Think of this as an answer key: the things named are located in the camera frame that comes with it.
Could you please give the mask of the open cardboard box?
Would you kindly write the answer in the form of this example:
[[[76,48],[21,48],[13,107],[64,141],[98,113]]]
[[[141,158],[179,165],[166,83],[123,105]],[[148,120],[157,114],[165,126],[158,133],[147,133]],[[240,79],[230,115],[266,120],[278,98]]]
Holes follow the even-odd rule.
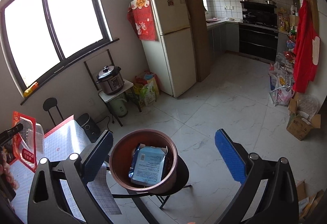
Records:
[[[311,130],[321,128],[319,102],[316,97],[296,93],[290,99],[288,109],[287,131],[299,141],[304,140]]]

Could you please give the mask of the black kitchen stove oven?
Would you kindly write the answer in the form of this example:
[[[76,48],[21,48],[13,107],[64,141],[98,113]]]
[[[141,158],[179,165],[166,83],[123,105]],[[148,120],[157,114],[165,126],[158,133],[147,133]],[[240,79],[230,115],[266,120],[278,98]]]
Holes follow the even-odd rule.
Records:
[[[241,6],[240,53],[263,60],[275,60],[278,47],[277,7],[249,1],[242,1]]]

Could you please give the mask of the black cylindrical speaker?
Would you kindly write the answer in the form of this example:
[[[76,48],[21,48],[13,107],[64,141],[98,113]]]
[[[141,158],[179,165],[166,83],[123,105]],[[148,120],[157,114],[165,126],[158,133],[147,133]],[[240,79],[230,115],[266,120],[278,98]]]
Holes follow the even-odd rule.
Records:
[[[97,141],[101,135],[101,130],[88,113],[83,113],[76,119],[76,122],[83,128],[91,143]]]

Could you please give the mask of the terracotta round trash bin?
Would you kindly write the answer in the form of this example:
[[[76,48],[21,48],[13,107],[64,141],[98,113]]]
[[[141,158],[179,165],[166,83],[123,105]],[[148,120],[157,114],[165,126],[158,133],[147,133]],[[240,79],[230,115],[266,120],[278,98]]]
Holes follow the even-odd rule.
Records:
[[[163,194],[176,182],[178,152],[172,139],[153,129],[140,129],[114,146],[109,168],[116,182],[137,193]]]

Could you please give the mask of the small white side table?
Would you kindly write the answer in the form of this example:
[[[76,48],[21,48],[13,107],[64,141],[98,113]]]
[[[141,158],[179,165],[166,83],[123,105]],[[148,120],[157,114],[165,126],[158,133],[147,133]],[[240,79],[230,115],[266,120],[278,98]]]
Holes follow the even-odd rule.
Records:
[[[134,91],[134,84],[128,80],[124,80],[124,86],[120,91],[114,93],[113,95],[107,95],[102,90],[98,92],[99,98],[105,103],[109,113],[114,120],[117,120],[118,124],[122,127],[123,124],[120,118],[128,115],[128,110],[125,104],[131,101],[138,108],[139,112],[142,112],[140,103],[136,97]]]

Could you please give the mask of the light blue paper box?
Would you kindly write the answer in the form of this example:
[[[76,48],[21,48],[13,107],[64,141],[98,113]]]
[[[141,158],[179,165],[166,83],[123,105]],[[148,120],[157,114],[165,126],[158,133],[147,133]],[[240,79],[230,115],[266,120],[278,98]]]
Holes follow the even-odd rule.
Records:
[[[150,187],[158,184],[163,175],[168,148],[139,143],[132,156],[129,178],[133,184]]]

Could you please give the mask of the green shopping bag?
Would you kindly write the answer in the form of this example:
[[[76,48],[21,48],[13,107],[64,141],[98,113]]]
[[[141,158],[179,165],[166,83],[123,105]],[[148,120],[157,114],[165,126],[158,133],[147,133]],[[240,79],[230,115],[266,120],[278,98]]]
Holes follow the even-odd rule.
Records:
[[[141,107],[154,104],[160,95],[157,82],[159,79],[155,73],[144,71],[135,76],[133,80],[134,92]]]

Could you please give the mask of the pale green thermos kettle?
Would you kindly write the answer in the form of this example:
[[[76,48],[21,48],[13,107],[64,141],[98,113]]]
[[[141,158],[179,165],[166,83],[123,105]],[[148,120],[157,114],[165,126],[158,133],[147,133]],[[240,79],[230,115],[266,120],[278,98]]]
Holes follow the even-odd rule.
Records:
[[[126,103],[127,101],[124,98],[117,98],[110,101],[110,106],[119,118],[125,117],[128,114]]]

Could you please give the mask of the red hanging apron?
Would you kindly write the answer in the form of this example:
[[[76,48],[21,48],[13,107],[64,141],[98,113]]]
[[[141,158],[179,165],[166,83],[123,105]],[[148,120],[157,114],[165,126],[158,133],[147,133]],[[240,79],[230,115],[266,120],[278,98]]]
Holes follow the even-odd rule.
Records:
[[[297,39],[294,48],[293,90],[305,93],[310,81],[314,81],[317,65],[313,63],[313,40],[318,34],[314,29],[309,0],[303,0],[299,9]]]

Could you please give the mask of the red cloth on refrigerator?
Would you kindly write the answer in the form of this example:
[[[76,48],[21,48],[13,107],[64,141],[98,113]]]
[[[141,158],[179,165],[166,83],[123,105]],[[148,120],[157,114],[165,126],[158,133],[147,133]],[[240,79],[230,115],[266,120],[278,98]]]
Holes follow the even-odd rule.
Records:
[[[150,0],[130,2],[127,19],[140,40],[156,40],[155,21]]]

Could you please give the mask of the red clear blister pack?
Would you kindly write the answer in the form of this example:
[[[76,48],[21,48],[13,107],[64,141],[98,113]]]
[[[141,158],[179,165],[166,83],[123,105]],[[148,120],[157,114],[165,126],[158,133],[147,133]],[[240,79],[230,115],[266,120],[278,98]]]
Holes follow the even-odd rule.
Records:
[[[13,112],[12,123],[19,132],[13,136],[13,154],[29,170],[36,172],[37,165],[44,157],[44,131],[34,117]]]

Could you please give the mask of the white plastic bags pile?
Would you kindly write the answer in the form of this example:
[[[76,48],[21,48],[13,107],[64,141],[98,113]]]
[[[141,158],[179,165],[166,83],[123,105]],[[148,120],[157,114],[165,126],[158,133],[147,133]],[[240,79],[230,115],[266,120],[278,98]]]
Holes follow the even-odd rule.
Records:
[[[270,98],[272,103],[281,106],[289,105],[294,96],[294,64],[290,62],[285,54],[279,52],[274,64],[270,64],[268,75],[270,81]]]

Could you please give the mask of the cream two-door refrigerator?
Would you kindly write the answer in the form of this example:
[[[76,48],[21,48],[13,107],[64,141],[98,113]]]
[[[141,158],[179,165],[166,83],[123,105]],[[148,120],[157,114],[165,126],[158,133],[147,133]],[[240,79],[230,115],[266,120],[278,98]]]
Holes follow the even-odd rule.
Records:
[[[156,40],[141,40],[149,69],[164,93],[179,97],[196,83],[196,62],[185,0],[150,0]]]

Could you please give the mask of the blue checked tablecloth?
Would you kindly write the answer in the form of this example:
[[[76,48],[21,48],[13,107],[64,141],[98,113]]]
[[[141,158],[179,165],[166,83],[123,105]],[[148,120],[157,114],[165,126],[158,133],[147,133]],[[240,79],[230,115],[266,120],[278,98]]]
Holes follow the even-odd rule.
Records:
[[[113,146],[105,130],[91,143],[73,117],[45,135],[45,150],[32,172],[20,161],[11,164],[19,183],[13,212],[3,223],[111,223],[120,210],[106,184],[104,161]]]

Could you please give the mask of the silver electric pressure cooker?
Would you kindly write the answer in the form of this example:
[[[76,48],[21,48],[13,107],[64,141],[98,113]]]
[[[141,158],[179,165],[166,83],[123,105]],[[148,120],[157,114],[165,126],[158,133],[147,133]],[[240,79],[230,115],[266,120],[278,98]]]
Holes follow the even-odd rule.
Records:
[[[97,83],[106,95],[113,95],[124,86],[124,80],[120,74],[119,66],[105,66],[97,75]]]

